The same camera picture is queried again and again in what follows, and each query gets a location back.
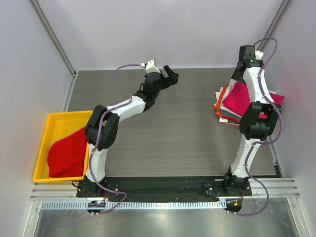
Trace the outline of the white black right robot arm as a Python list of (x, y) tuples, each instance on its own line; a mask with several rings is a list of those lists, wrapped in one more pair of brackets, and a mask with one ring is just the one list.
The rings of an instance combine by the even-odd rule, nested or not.
[(249, 187), (250, 168), (257, 150), (276, 126), (281, 106), (275, 105), (264, 75), (264, 63), (256, 56), (255, 46), (241, 46), (233, 79), (246, 84), (250, 105), (241, 118), (241, 143), (237, 156), (221, 182), (228, 195), (240, 195)]

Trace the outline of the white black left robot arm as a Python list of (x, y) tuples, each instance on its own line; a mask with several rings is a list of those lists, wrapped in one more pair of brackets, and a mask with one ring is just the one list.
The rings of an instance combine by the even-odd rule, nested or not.
[(101, 181), (106, 176), (107, 152), (116, 139), (119, 124), (133, 115), (148, 110), (162, 90), (178, 83), (179, 74), (168, 65), (163, 67), (167, 76), (153, 64), (153, 61), (139, 66), (146, 71), (145, 80), (139, 89), (134, 94), (129, 94), (127, 100), (116, 105), (97, 105), (85, 128), (90, 157), (83, 182), (93, 197), (100, 197), (105, 191), (105, 185)]

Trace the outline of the pink t-shirt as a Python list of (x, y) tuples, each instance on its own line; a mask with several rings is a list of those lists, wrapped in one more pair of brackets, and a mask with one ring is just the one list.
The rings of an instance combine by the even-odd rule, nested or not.
[(230, 80), (220, 102), (219, 112), (223, 116), (240, 121), (250, 104), (246, 84)]

